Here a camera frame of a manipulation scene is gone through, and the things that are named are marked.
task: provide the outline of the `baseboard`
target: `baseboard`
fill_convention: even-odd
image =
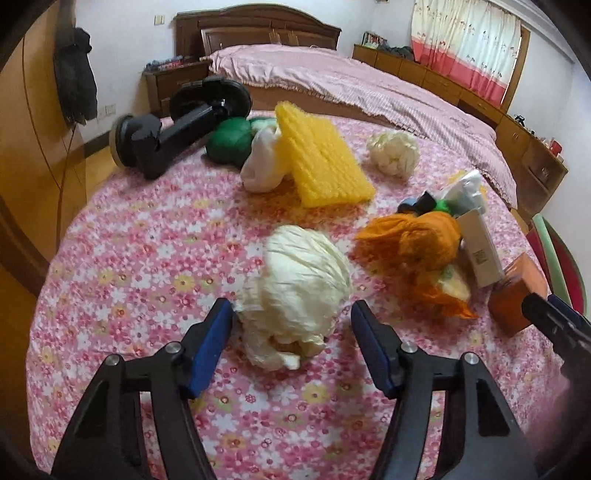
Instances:
[[[105,132],[98,137],[94,137],[84,144],[84,158],[90,157],[105,147],[109,146],[109,132]]]

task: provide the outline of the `white and red curtain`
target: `white and red curtain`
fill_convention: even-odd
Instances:
[[[521,21],[486,0],[417,0],[416,61],[500,106],[519,53]]]

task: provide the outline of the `ceiling molding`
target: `ceiling molding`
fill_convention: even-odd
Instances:
[[[499,5],[515,16],[519,17],[526,27],[537,32],[548,42],[560,50],[570,61],[577,60],[576,55],[564,39],[552,20],[542,10],[534,5],[531,0],[489,0]]]

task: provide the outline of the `wooden headboard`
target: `wooden headboard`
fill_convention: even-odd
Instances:
[[[182,12],[175,21],[176,55],[184,57],[203,57],[234,45],[263,43],[335,50],[340,34],[340,28],[282,5],[250,4]]]

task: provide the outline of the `floral tablecloth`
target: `floral tablecloth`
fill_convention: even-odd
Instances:
[[[353,264],[353,296],[339,312],[326,350],[299,371],[265,372],[248,364],[233,335],[209,389],[191,409],[220,480],[323,480],[369,477],[394,403],[373,385],[350,328],[350,304],[365,299],[376,316],[428,353],[458,358],[474,351],[499,382],[525,430],[542,417],[560,361],[530,327],[505,337],[486,308],[488,290],[470,306],[478,320],[433,320],[402,311],[383,252],[355,248],[355,232],[373,216],[425,190],[435,192],[466,158],[419,140],[421,163],[408,183],[387,178],[367,160],[366,140],[383,130],[333,119],[376,187],[368,205],[304,209],[288,181],[270,194],[249,194],[237,171],[207,162],[198,146],[162,178],[113,175],[69,227],[40,294],[27,358],[31,446],[49,470],[88,382],[112,352],[132,359],[180,339],[217,297],[236,299],[262,265],[265,238],[278,225],[326,233]],[[486,223],[503,265],[532,250],[503,202],[486,185]],[[435,395],[420,475],[433,470],[443,397]],[[152,474],[165,478],[142,398]]]

